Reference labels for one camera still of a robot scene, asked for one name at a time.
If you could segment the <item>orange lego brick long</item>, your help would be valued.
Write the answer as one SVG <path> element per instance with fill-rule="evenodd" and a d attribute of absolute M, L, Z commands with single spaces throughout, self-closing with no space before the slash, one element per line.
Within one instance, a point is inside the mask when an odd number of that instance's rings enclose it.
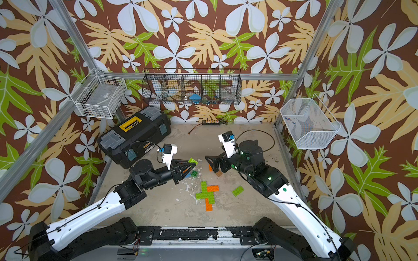
<path fill-rule="evenodd" d="M 212 204 L 209 203 L 209 199 L 205 199 L 205 207 L 206 207 L 207 212 L 212 212 L 213 211 L 213 206 L 212 206 Z"/>

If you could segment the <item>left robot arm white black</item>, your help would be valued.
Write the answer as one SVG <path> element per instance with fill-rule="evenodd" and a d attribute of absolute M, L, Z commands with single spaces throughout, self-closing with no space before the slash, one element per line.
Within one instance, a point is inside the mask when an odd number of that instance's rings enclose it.
<path fill-rule="evenodd" d="M 105 245 L 124 245 L 138 239 L 137 225 L 129 217 L 100 229 L 94 226 L 122 213 L 145 199 L 146 191 L 172 180 L 178 184 L 196 164 L 174 159 L 170 167 L 154 169 L 141 159 L 130 168 L 130 176 L 111 188 L 91 206 L 49 225 L 40 222 L 30 231 L 28 255 L 32 261 L 70 261 Z"/>

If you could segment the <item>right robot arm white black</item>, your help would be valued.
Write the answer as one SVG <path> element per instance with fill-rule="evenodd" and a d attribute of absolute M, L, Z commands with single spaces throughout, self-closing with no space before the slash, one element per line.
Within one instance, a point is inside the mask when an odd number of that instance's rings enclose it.
<path fill-rule="evenodd" d="M 273 202 L 299 233 L 291 232 L 267 217 L 253 227 L 257 242 L 277 245 L 303 261 L 345 261 L 354 251 L 352 239 L 340 237 L 321 221 L 298 196 L 288 179 L 266 163 L 257 140 L 223 144 L 224 152 L 205 159 L 214 172 L 235 170 L 257 192 Z"/>

